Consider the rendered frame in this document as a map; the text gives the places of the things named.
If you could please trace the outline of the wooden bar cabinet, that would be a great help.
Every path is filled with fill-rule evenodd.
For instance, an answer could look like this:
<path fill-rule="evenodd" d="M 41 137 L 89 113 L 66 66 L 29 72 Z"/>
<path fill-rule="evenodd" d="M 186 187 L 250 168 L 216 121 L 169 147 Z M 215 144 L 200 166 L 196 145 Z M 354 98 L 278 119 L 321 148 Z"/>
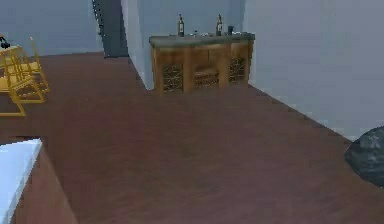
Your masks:
<path fill-rule="evenodd" d="M 154 89 L 159 94 L 247 84 L 255 35 L 151 36 Z"/>

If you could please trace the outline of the dark grey door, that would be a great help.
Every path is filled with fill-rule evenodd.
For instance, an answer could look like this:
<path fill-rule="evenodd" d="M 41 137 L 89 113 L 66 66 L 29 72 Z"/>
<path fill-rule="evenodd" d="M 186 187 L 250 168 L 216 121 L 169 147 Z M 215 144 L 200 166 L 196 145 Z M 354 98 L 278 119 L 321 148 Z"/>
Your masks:
<path fill-rule="evenodd" d="M 92 0 L 105 58 L 128 57 L 121 0 Z"/>

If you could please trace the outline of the yellow wooden chair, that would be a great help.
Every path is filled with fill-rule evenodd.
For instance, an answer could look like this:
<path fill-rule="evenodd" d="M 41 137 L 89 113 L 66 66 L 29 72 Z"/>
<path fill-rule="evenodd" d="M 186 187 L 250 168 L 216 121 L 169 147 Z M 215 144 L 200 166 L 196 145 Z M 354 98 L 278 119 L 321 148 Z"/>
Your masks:
<path fill-rule="evenodd" d="M 18 112 L 0 112 L 0 117 L 25 117 L 24 104 L 45 102 L 43 94 L 50 88 L 38 54 L 31 61 L 20 45 L 0 47 L 0 71 L 4 72 L 0 76 L 0 94 L 7 94 L 18 108 Z"/>

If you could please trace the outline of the dark grey round cushion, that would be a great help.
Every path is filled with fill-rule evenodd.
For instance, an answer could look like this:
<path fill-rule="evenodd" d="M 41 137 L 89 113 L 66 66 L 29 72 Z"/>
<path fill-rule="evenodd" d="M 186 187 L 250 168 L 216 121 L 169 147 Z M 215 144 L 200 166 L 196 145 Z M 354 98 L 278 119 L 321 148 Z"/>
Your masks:
<path fill-rule="evenodd" d="M 344 160 L 361 179 L 384 188 L 384 126 L 370 129 L 353 141 Z"/>

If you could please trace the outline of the white-topped brown counter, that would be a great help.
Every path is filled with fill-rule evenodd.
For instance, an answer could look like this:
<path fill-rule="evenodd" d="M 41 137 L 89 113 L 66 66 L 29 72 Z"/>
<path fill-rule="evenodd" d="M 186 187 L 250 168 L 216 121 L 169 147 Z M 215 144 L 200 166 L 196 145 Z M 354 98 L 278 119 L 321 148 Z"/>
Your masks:
<path fill-rule="evenodd" d="M 0 224 L 79 224 L 39 138 L 0 145 Z"/>

